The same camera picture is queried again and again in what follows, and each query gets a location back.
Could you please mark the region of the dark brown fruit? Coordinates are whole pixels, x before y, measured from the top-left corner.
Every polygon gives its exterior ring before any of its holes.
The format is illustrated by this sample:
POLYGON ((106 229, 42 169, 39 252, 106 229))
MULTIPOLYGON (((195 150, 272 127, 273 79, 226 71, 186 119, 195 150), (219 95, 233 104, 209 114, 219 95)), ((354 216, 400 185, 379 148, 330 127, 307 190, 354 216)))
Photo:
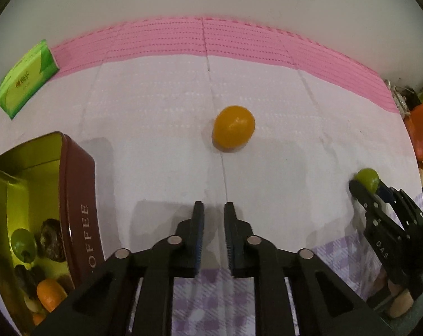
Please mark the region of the dark brown fruit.
POLYGON ((49 218, 42 223, 39 241, 43 255, 49 260, 66 261, 61 225, 58 220, 49 218))

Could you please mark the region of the dark fruit in tin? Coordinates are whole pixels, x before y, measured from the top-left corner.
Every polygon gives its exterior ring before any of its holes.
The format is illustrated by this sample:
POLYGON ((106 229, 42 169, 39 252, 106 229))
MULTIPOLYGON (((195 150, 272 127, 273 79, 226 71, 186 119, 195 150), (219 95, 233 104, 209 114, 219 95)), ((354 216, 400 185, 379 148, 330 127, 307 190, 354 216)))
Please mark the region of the dark fruit in tin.
POLYGON ((15 279, 18 286, 25 292, 25 294, 32 300, 36 300, 37 286, 46 277, 44 270, 40 266, 34 266, 30 270, 23 265, 16 265, 14 268, 15 279))

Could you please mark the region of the large orange mandarin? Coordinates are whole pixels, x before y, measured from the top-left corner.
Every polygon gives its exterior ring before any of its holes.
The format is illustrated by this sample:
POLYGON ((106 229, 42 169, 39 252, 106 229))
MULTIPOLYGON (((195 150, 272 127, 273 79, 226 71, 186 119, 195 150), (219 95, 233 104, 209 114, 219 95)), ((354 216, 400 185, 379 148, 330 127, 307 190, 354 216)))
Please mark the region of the large orange mandarin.
POLYGON ((52 312, 67 298, 63 287, 54 279, 44 279, 36 287, 36 292, 42 306, 52 312))

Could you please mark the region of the gold toffee tin box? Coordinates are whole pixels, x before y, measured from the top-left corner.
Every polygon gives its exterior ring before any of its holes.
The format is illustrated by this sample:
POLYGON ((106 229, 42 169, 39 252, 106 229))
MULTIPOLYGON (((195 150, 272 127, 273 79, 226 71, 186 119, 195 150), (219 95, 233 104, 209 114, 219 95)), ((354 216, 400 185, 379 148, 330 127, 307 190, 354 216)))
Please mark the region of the gold toffee tin box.
POLYGON ((14 268, 40 266, 46 278, 66 292, 81 285, 104 262, 97 220, 94 159, 59 131, 34 138, 0 155, 0 299, 19 334, 30 335, 44 310, 18 286, 14 268), (54 262, 41 250, 42 223, 60 222, 65 262, 54 262), (32 263, 12 251, 11 236, 30 231, 37 244, 32 263))

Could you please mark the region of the pink purple checked tablecloth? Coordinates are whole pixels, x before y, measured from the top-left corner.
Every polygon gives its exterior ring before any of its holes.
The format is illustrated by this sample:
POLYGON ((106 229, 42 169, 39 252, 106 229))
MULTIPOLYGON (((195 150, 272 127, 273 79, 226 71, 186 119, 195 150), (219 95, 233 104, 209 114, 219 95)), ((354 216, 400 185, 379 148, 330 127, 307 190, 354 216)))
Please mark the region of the pink purple checked tablecloth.
POLYGON ((368 295, 380 264, 348 181, 373 168, 422 200, 408 132, 374 71, 293 33, 207 17, 115 24, 53 53, 56 77, 14 119, 0 110, 0 154, 55 130, 87 151, 106 255, 149 248, 205 204, 202 271, 175 284, 175 335, 255 332, 252 284, 227 267, 229 201, 255 233, 315 250, 368 295), (211 137, 228 106, 255 118, 236 150, 211 137))

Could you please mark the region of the small orange tomato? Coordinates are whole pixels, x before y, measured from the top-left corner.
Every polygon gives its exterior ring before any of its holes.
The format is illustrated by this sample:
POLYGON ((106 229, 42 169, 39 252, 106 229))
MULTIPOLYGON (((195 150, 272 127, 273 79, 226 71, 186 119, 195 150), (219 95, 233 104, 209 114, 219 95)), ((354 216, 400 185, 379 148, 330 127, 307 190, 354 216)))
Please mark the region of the small orange tomato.
POLYGON ((212 141, 220 150, 236 150, 246 145, 255 131, 253 114, 242 106, 228 106, 216 117, 212 141))

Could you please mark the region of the green tissue pack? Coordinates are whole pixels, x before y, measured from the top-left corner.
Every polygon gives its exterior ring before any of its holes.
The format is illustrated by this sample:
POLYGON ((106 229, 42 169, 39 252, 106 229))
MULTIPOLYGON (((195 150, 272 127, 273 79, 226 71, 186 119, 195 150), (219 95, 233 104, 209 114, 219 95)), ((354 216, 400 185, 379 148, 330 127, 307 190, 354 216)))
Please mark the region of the green tissue pack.
POLYGON ((12 120, 59 67, 42 39, 8 71, 0 84, 0 108, 12 120))

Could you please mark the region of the green tomato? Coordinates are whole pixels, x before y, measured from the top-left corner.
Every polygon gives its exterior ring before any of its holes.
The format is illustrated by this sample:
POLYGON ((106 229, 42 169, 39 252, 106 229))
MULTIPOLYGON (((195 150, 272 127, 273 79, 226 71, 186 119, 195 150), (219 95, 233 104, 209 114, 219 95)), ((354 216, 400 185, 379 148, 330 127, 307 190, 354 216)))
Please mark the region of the green tomato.
POLYGON ((16 229, 11 236, 11 247, 15 256, 24 263, 32 263, 37 255, 34 235, 25 228, 16 229))
POLYGON ((354 179, 360 182, 366 190, 375 194, 379 187, 379 175, 372 168, 363 168, 355 174, 354 179))

